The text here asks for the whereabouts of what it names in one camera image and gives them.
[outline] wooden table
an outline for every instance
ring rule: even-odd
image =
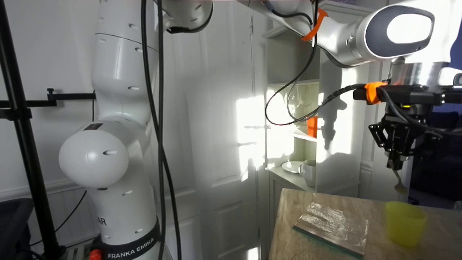
[[[370,221],[365,260],[462,260],[462,224],[453,210],[421,207],[428,214],[424,237],[417,247],[407,248],[387,237],[384,202],[289,189],[281,193],[270,260],[358,259],[292,229],[311,202]]]

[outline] white mug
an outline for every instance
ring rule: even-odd
[[[305,179],[306,185],[314,187],[316,185],[316,161],[306,160],[298,167],[298,172]]]

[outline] white cabinet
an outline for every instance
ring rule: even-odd
[[[372,10],[323,1],[320,8],[329,17],[342,23],[354,22]],[[266,101],[305,66],[311,43],[281,26],[263,34],[266,38]],[[308,70],[287,96],[291,86],[278,93],[268,106],[268,116],[276,123],[291,121],[287,110],[300,117],[342,87],[369,82],[369,64],[354,68],[339,68],[320,50]],[[318,113],[316,138],[307,134],[307,123],[276,126],[266,122],[266,162],[269,178],[269,237],[282,188],[307,190],[343,196],[358,196],[360,164],[365,124],[364,101],[353,100],[352,92],[332,100]],[[316,185],[308,187],[302,176],[285,172],[285,161],[316,160]]]

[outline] spoon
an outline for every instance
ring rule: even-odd
[[[407,194],[407,188],[406,186],[403,185],[401,181],[401,176],[399,175],[398,171],[395,170],[395,166],[393,164],[392,160],[388,160],[388,164],[390,165],[391,169],[393,170],[393,173],[396,175],[398,178],[398,184],[395,185],[395,190],[401,194]]]

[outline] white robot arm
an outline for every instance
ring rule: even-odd
[[[302,12],[313,18],[308,0],[238,1],[301,37],[313,29],[305,17],[281,18],[271,12],[272,8],[283,14]],[[169,33],[200,31],[213,12],[209,0],[165,0],[163,4]],[[151,78],[155,78],[154,2],[147,5],[147,45]],[[99,117],[67,139],[59,154],[63,172],[85,187],[96,205],[105,259],[151,260],[158,255],[160,230],[144,163],[152,123],[144,81],[140,6],[141,0],[101,1],[92,73]],[[342,67],[398,58],[390,71],[391,85],[421,84],[428,88],[426,93],[440,93],[455,81],[459,83],[462,75],[447,68],[461,16],[460,0],[408,0],[353,24],[324,17],[318,45]],[[425,109],[419,111],[428,111],[432,105],[422,105]]]

